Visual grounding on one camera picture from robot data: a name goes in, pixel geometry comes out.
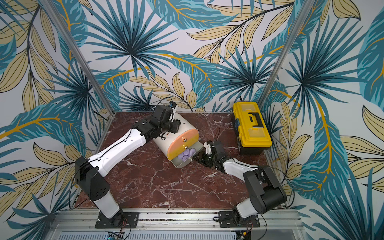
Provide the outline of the orange top drawer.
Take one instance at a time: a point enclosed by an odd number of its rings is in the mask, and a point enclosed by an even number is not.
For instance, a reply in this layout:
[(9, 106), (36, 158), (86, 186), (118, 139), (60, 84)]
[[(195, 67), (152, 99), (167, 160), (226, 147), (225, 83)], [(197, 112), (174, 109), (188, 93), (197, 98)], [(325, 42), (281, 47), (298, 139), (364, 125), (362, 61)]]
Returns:
[(195, 144), (198, 139), (199, 131), (197, 129), (190, 129), (177, 134), (169, 133), (166, 135), (166, 140), (169, 142), (167, 144), (167, 154), (177, 156), (186, 148)]

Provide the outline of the yellow drawer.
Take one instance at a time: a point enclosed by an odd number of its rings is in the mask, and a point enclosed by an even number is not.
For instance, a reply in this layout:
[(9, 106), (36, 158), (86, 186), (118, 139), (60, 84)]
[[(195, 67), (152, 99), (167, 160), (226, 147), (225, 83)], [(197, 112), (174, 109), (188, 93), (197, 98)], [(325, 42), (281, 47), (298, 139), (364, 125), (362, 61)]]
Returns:
[(199, 141), (194, 141), (194, 142), (191, 142), (191, 141), (184, 142), (183, 140), (173, 141), (168, 147), (167, 158), (169, 160), (172, 160), (176, 156), (178, 156), (179, 154), (181, 154), (182, 152), (184, 152), (189, 148), (198, 148), (197, 147), (198, 142)]

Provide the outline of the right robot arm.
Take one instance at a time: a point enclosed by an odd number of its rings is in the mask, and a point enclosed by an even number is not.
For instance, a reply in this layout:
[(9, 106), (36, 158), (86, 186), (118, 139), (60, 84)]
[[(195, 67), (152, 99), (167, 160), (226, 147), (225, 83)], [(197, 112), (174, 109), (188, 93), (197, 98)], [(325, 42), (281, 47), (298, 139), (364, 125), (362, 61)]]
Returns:
[(220, 141), (207, 141), (196, 161), (201, 165), (236, 177), (246, 185), (249, 197), (234, 207), (235, 215), (245, 219), (265, 214), (287, 201), (287, 195), (272, 168), (243, 163), (229, 157)]

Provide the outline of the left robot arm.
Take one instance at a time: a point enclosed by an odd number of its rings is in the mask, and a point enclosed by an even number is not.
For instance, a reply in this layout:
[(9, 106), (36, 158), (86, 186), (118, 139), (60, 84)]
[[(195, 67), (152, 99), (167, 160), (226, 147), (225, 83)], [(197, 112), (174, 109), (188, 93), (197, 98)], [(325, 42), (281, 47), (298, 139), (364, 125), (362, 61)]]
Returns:
[(134, 123), (112, 145), (88, 159), (80, 157), (76, 160), (76, 184), (97, 206), (102, 218), (110, 220), (114, 225), (123, 219), (123, 211), (112, 196), (105, 176), (130, 153), (152, 139), (166, 132), (176, 134), (181, 125), (181, 121), (175, 119), (176, 110), (177, 104), (173, 101), (168, 105), (158, 105), (148, 118)]

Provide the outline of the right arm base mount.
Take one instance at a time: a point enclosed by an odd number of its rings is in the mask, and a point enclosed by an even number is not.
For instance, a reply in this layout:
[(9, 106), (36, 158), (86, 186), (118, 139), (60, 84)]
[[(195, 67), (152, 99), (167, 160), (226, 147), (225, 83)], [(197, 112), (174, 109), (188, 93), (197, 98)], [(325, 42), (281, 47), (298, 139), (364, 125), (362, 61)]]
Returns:
[(218, 216), (214, 217), (221, 228), (258, 228), (260, 221), (257, 214), (242, 218), (236, 211), (220, 211)]

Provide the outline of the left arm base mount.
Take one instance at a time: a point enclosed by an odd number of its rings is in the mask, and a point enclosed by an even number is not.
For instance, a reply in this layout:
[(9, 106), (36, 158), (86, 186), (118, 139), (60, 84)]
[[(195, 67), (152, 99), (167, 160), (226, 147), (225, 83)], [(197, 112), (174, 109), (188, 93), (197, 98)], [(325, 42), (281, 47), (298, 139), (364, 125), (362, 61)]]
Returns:
[(139, 212), (119, 211), (116, 215), (108, 219), (102, 212), (99, 212), (95, 228), (96, 229), (135, 229), (139, 220)]

